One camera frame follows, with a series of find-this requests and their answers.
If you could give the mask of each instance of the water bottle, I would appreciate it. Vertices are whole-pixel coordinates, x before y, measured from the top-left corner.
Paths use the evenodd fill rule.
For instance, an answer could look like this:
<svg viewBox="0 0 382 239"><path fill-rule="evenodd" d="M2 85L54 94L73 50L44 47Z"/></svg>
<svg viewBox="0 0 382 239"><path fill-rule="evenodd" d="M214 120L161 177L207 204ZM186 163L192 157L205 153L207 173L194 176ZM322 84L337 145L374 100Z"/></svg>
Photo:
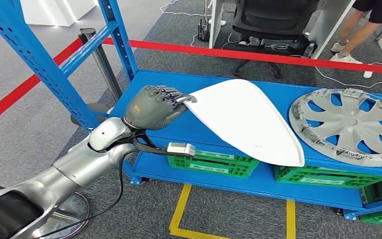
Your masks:
<svg viewBox="0 0 382 239"><path fill-rule="evenodd" d="M305 49L302 57L303 58L310 58L313 51L314 51L314 43L310 43L310 45Z"/></svg>

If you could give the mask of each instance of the black cable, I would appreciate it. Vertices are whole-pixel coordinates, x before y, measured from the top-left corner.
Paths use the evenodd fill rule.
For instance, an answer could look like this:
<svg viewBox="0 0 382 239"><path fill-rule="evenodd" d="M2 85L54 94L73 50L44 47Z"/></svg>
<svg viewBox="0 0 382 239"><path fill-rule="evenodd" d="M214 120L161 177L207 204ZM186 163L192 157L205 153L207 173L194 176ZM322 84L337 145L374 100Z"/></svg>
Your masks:
<svg viewBox="0 0 382 239"><path fill-rule="evenodd" d="M138 151L139 151L138 149L130 150L130 151L126 152L126 153L124 154L124 156L121 158L121 162L119 163L119 195L118 195L118 197L116 198L116 200L115 200L115 201L114 201L108 208L106 208L106 209L103 210L102 212L97 213L97 214L94 214L94 215L92 215L92 216L90 216L90 217L88 217L88 218L86 218L86 219L83 219L83 220L78 221L78 222L76 222L76 223L72 223L72 224L70 224L70 225L68 225L68 226L65 226L65 227L63 227L63 228L59 228L59 229L57 229L57 230L54 230L54 231L52 231L52 232L46 233L46 234L44 234L44 235L42 235L42 236L39 236L39 237L37 237L37 238L33 238L33 239L41 239L41 238L45 238L45 237L50 236L50 235L52 235L52 234L58 233L58 232L60 232L60 231L63 231L63 230L65 230L65 229L68 229L68 228L73 227L73 226L75 226L75 225L78 225L78 224L80 224L80 223L83 223L83 222L85 222L85 221L88 221L88 220L90 220L90 219L93 219L93 218L95 218L95 217L97 217L97 216L100 216L100 215L102 215L103 213L105 213L105 212L109 211L110 209L112 209L112 208L119 202L119 200L121 200L122 194L123 194L123 192L124 192L124 183L123 183L123 181L122 181L122 164L123 164L123 162L124 162L124 159L125 159L125 157L126 157L127 155L129 155L130 153L134 153L134 152L138 152Z"/></svg>

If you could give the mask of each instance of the blue shelf post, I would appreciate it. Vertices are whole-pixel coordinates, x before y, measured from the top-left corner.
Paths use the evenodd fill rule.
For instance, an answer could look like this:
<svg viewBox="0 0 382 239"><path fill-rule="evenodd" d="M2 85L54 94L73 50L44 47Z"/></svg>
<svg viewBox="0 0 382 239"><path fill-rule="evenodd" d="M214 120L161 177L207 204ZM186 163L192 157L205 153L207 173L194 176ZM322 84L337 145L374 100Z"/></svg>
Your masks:
<svg viewBox="0 0 382 239"><path fill-rule="evenodd" d="M121 60L125 75L132 81L138 69L135 63L134 55L131 50L131 46L128 42L128 36L126 34L125 25L122 20L121 12L116 0L99 0L100 9L106 24L110 22L116 22L117 28L112 32L112 40Z"/></svg>
<svg viewBox="0 0 382 239"><path fill-rule="evenodd" d="M117 2L115 0L100 0L99 3L106 26L59 68L25 24L20 1L0 0L0 35L86 131L98 126L96 116L100 114L90 111L68 81L68 77L109 35L112 35L128 79L131 81L137 73L134 56L128 43ZM132 184L140 184L141 177L134 176L133 168L129 162L124 162L123 169L131 179Z"/></svg>
<svg viewBox="0 0 382 239"><path fill-rule="evenodd" d="M0 35L84 129L95 128L97 119L68 81L68 75L63 74L20 17L17 2L0 0Z"/></svg>

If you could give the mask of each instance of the office chair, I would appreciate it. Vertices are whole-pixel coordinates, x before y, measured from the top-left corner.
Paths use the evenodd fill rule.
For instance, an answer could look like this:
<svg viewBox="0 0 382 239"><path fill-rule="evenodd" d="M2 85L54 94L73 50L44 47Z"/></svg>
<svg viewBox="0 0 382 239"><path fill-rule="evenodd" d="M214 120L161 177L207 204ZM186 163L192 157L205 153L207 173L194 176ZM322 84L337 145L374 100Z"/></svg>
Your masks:
<svg viewBox="0 0 382 239"><path fill-rule="evenodd" d="M316 11L319 0L237 0L233 19L233 30L260 39L257 51L267 53L265 39L292 40L296 47L288 47L284 55L303 55L310 44L303 31L313 12ZM249 62L242 60L234 71L239 76L239 70ZM269 62L275 70L275 78L282 77L280 68Z"/></svg>

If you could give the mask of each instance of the red rope barrier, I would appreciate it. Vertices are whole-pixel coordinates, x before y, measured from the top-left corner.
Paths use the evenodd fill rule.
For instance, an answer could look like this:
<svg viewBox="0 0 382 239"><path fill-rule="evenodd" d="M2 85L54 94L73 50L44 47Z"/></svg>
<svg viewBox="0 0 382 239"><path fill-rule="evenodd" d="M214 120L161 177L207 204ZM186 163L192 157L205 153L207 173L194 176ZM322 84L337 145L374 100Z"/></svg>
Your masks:
<svg viewBox="0 0 382 239"><path fill-rule="evenodd" d="M105 39L103 43L113 45L113 41L111 38ZM328 61L328 60L278 56L278 55L262 54L262 53L254 53L254 52L208 49L208 48L202 48L202 47L191 47L191 46L185 46L185 45L167 44L167 43L150 42L150 41L130 40L129 43L131 47L158 50L158 51L170 51L170 52L179 52L179 53L186 53L186 54L203 55L203 56L216 56L216 57L245 59L245 60L253 60L253 61L275 62L275 63L283 63L283 64L291 64L291 65L299 65L299 66L317 66L317 67L333 68L333 69L341 69L341 70L372 71L372 72L382 73L382 66L380 65L354 64L354 63L334 62L334 61Z"/></svg>
<svg viewBox="0 0 382 239"><path fill-rule="evenodd" d="M53 58L57 65L62 64L68 57L70 57L78 48L82 46L79 38L73 41L69 46L62 50L57 56ZM27 80L17 86L8 95L0 100L0 115L29 92L33 87L39 83L40 80L36 75L30 76Z"/></svg>

